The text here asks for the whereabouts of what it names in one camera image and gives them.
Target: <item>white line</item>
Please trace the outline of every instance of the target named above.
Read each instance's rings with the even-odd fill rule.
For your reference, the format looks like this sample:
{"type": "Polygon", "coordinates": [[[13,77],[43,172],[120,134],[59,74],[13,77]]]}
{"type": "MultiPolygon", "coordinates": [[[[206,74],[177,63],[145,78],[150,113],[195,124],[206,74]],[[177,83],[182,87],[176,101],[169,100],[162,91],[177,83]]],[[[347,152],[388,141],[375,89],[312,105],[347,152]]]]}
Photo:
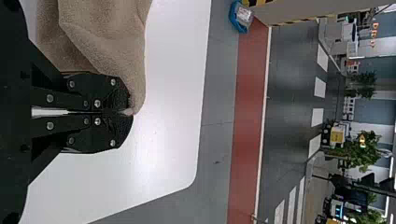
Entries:
{"type": "Polygon", "coordinates": [[[267,46],[267,60],[265,67],[265,80],[264,80],[264,99],[262,104],[262,133],[260,137],[260,153],[259,153],[259,167],[257,172],[257,187],[256,187],[256,204],[254,208],[255,217],[259,214],[259,200],[260,200],[260,178],[262,175],[262,148],[264,143],[264,127],[265,127],[265,109],[267,105],[267,89],[268,89],[268,74],[270,71],[270,56],[271,56],[271,33],[272,27],[268,28],[268,46],[267,46]]]}
{"type": "Polygon", "coordinates": [[[387,197],[387,201],[385,202],[385,215],[384,215],[384,217],[388,217],[388,210],[389,210],[389,197],[387,197]]]}
{"type": "Polygon", "coordinates": [[[315,77],[315,96],[325,98],[326,96],[326,82],[320,78],[315,77]]]}
{"type": "Polygon", "coordinates": [[[296,189],[294,189],[289,194],[289,209],[288,209],[288,224],[293,224],[294,221],[294,207],[296,204],[296,189]]]}
{"type": "Polygon", "coordinates": [[[322,48],[320,44],[318,44],[318,64],[323,68],[325,72],[327,72],[329,68],[329,56],[327,56],[326,51],[322,48]]]}
{"type": "Polygon", "coordinates": [[[283,224],[283,216],[285,211],[285,200],[280,203],[275,210],[274,224],[283,224]]]}
{"type": "Polygon", "coordinates": [[[311,139],[311,141],[309,141],[308,158],[311,158],[320,149],[320,137],[321,134],[311,139]]]}
{"type": "Polygon", "coordinates": [[[301,224],[301,218],[303,215],[304,185],[305,185],[305,177],[303,177],[303,179],[300,181],[300,189],[298,192],[296,224],[301,224]]]}
{"type": "Polygon", "coordinates": [[[324,113],[323,108],[314,108],[312,110],[311,127],[315,127],[315,126],[323,123],[323,113],[324,113]]]}

